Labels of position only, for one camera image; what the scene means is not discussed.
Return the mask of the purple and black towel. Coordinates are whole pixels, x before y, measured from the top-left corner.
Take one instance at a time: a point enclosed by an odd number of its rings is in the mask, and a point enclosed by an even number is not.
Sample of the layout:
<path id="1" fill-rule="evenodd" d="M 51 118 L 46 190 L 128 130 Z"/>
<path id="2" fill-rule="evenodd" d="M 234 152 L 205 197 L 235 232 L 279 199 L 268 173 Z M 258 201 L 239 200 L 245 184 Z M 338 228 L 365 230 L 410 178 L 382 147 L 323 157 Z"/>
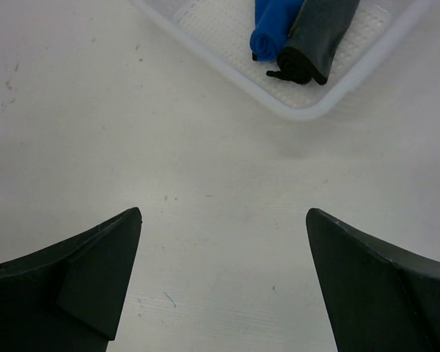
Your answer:
<path id="1" fill-rule="evenodd" d="M 266 75 L 304 85 L 328 82 L 338 46 L 349 29 L 359 0 L 305 1 L 285 46 L 276 56 L 277 70 Z"/>

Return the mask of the blue and black towel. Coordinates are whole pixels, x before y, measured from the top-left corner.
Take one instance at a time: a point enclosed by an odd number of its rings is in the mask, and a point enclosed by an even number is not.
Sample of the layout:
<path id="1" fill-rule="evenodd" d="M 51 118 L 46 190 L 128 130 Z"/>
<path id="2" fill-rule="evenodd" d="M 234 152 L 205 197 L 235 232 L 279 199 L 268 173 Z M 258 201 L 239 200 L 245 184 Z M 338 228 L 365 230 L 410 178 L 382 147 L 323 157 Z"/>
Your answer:
<path id="1" fill-rule="evenodd" d="M 275 60 L 287 40 L 290 27 L 303 3 L 302 0 L 256 0 L 254 2 L 254 30 L 249 39 L 254 61 Z"/>

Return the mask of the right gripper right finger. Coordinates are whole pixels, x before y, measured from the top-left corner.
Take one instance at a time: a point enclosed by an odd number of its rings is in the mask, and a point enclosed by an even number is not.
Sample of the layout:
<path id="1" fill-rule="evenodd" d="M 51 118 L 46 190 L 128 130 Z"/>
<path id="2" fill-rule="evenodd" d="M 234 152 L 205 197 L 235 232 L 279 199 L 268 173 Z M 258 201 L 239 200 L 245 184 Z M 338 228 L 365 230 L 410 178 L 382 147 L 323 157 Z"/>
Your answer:
<path id="1" fill-rule="evenodd" d="M 306 226 L 337 350 L 440 351 L 440 262 L 317 208 Z"/>

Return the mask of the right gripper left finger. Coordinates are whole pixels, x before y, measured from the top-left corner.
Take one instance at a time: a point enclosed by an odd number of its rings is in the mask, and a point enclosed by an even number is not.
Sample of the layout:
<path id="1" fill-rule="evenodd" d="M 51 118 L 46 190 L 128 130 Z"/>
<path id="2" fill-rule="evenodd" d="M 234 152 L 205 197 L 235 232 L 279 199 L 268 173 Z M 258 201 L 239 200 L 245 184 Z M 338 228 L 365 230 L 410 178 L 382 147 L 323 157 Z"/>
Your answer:
<path id="1" fill-rule="evenodd" d="M 0 351 L 105 351 L 117 335 L 142 230 L 129 208 L 0 263 Z"/>

